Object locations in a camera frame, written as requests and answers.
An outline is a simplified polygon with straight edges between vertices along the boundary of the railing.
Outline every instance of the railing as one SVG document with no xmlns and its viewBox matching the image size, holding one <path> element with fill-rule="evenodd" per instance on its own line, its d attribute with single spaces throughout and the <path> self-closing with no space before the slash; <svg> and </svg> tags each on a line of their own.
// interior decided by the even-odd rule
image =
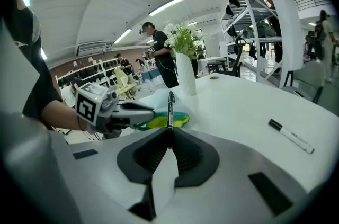
<svg viewBox="0 0 339 224">
<path fill-rule="evenodd" d="M 331 0 L 295 0 L 298 11 L 307 8 L 331 4 Z"/>
</svg>

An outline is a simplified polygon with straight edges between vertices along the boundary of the white vase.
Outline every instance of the white vase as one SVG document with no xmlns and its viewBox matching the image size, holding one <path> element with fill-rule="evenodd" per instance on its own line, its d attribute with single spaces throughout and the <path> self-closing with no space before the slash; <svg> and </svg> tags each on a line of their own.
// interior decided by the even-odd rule
<svg viewBox="0 0 339 224">
<path fill-rule="evenodd" d="M 197 89 L 195 87 L 195 78 L 191 59 L 188 56 L 177 52 L 175 54 L 175 60 L 180 87 L 186 96 L 195 95 L 197 93 Z"/>
</svg>

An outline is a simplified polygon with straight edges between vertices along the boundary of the white table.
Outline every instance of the white table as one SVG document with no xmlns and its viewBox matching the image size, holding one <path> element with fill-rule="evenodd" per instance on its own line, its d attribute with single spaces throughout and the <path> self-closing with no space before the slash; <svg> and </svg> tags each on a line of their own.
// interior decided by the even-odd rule
<svg viewBox="0 0 339 224">
<path fill-rule="evenodd" d="M 206 66 L 208 62 L 214 62 L 218 59 L 224 59 L 224 57 L 207 57 L 198 60 L 198 71 L 203 71 L 205 74 L 207 73 Z"/>
<path fill-rule="evenodd" d="M 308 192 L 328 179 L 339 151 L 337 116 L 293 94 L 241 78 L 211 74 L 196 84 L 195 96 L 185 97 L 180 86 L 172 89 L 189 109 L 189 129 L 252 147 Z M 271 128 L 271 118 L 309 142 L 315 152 L 305 153 Z"/>
</svg>

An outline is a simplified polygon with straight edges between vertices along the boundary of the bouquet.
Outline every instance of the bouquet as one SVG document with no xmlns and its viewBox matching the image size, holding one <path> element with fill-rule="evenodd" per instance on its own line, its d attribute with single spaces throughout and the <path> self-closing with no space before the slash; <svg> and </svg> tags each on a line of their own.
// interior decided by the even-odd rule
<svg viewBox="0 0 339 224">
<path fill-rule="evenodd" d="M 180 22 L 177 25 L 170 23 L 164 28 L 164 32 L 170 34 L 165 42 L 166 46 L 170 46 L 175 52 L 182 53 L 191 59 L 197 59 L 194 54 L 202 37 L 194 31 L 194 25 L 188 25 L 186 22 Z"/>
</svg>

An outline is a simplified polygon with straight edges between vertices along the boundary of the marker pen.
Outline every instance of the marker pen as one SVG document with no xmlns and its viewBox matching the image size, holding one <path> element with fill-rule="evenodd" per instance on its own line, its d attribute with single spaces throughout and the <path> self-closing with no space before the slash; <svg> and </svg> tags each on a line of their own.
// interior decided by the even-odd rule
<svg viewBox="0 0 339 224">
<path fill-rule="evenodd" d="M 283 127 L 277 121 L 271 119 L 269 121 L 269 126 L 273 127 L 275 130 L 279 131 L 279 133 L 286 136 L 289 140 L 298 145 L 302 150 L 304 150 L 308 154 L 312 154 L 314 152 L 314 148 L 309 143 L 298 137 L 295 133 Z"/>
</svg>

